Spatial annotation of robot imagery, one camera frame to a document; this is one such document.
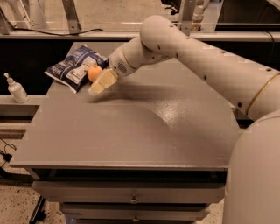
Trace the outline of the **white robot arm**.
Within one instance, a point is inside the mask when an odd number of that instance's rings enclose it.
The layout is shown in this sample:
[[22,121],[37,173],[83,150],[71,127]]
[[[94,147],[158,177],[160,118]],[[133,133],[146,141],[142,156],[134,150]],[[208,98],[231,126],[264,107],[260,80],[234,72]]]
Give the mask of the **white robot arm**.
[[169,19],[147,17],[138,37],[116,48],[89,88],[98,95],[138,68],[174,58],[252,120],[227,168],[222,224],[280,224],[280,75],[186,36]]

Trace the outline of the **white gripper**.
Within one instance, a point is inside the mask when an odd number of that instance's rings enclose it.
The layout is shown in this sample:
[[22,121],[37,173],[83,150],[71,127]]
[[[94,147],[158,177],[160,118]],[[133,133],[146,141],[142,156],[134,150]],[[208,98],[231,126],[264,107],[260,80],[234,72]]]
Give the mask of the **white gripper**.
[[92,82],[92,85],[88,89],[88,92],[92,96],[100,94],[105,89],[115,84],[118,81],[118,75],[125,77],[133,74],[136,71],[136,69],[132,67],[126,60],[123,45],[116,48],[109,55],[109,66],[111,69],[102,70],[97,79]]

